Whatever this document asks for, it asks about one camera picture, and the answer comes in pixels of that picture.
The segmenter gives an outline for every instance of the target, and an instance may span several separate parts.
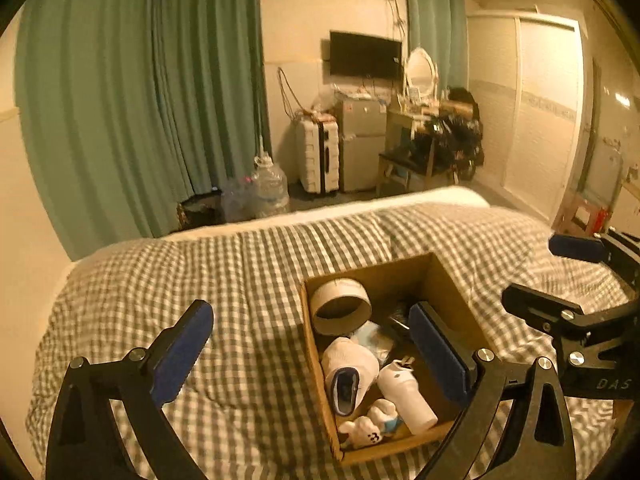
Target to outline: curtain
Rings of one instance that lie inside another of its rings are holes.
[[[409,50],[422,47],[438,65],[438,88],[466,87],[465,0],[407,0]]]
[[[196,193],[253,168],[268,124],[259,0],[151,0],[162,123]]]
[[[178,202],[251,168],[266,124],[257,6],[27,1],[16,101],[38,192],[72,259],[168,234]]]

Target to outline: television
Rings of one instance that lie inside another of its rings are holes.
[[[401,79],[402,43],[400,41],[335,30],[330,32],[330,40],[331,75],[367,79]]]

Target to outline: roll of tape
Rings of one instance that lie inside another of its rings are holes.
[[[320,286],[309,303],[311,323],[321,335],[343,335],[371,317],[371,302],[364,287],[347,278]]]

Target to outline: bed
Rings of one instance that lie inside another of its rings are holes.
[[[622,303],[626,291],[604,266],[552,257],[549,235],[535,219],[447,188],[97,251],[70,273],[36,353],[27,417],[36,455],[43,462],[73,357],[121,359],[134,346],[148,346],[201,298],[214,308],[214,333],[164,412],[208,478],[414,478],[432,448],[347,468],[332,459],[308,382],[301,280],[434,251],[502,359],[555,360],[548,336],[502,309],[506,285],[532,286],[586,312]],[[567,404],[584,478],[610,443],[612,403]],[[115,401],[113,407],[136,468],[152,478],[124,410]],[[488,464],[507,413],[503,403],[473,473]]]

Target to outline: brown box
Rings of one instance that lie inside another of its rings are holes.
[[[444,398],[415,346],[407,344],[396,345],[392,351],[392,358],[398,359],[405,355],[416,358],[412,365],[414,375],[422,396],[438,416],[437,425],[424,434],[411,435],[403,424],[392,437],[385,437],[382,444],[358,450],[343,451],[340,449],[340,440],[344,440],[346,435],[342,435],[340,439],[337,427],[345,420],[353,420],[358,416],[365,415],[371,404],[382,397],[382,394],[374,384],[360,406],[349,417],[334,415],[329,406],[324,390],[324,374],[320,365],[320,356],[334,338],[318,335],[314,332],[308,302],[318,287],[336,278],[351,278],[364,286],[371,301],[371,320],[373,322],[384,323],[386,317],[395,309],[398,301],[408,297],[419,298],[428,301],[442,320],[461,335],[469,348],[492,348],[486,341],[453,280],[433,253],[372,267],[314,276],[306,280],[300,290],[305,317],[306,357],[318,396],[322,421],[335,458],[343,465],[351,465],[376,460],[428,442],[441,440],[452,427],[459,409]]]

